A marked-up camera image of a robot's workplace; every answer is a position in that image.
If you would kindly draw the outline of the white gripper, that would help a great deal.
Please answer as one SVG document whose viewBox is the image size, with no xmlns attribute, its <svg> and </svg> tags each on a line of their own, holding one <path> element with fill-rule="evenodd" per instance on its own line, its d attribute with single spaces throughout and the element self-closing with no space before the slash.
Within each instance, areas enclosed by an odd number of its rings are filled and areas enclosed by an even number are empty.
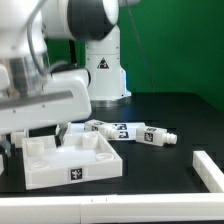
<svg viewBox="0 0 224 224">
<path fill-rule="evenodd" d="M 41 95 L 21 99 L 0 97 L 0 135 L 88 118 L 89 84 L 88 71 L 75 69 L 48 76 Z M 64 130 L 57 134 L 60 145 L 64 144 L 65 135 Z M 0 146 L 10 157 L 10 142 L 0 140 Z"/>
</svg>

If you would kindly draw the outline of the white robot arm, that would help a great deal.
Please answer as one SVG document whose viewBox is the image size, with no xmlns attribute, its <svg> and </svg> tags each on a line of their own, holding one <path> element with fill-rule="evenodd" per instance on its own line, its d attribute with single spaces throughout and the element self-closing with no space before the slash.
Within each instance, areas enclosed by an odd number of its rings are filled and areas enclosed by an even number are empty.
<svg viewBox="0 0 224 224">
<path fill-rule="evenodd" d="M 89 117 L 89 72 L 50 64 L 46 41 L 101 41 L 139 1 L 0 0 L 0 136 Z"/>
</svg>

